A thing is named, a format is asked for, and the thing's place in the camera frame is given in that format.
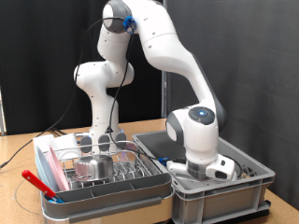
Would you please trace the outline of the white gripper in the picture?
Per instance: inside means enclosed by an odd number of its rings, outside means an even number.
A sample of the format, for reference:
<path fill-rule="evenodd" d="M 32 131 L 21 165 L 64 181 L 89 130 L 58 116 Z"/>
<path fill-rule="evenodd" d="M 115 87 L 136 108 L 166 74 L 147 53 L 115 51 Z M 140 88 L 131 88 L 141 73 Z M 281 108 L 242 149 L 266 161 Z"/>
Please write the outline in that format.
<path fill-rule="evenodd" d="M 235 162 L 221 154 L 218 154 L 216 160 L 209 164 L 196 164 L 190 161 L 183 164 L 178 161 L 168 161 L 166 167 L 169 171 L 187 173 L 200 181 L 209 178 L 217 181 L 236 180 Z"/>

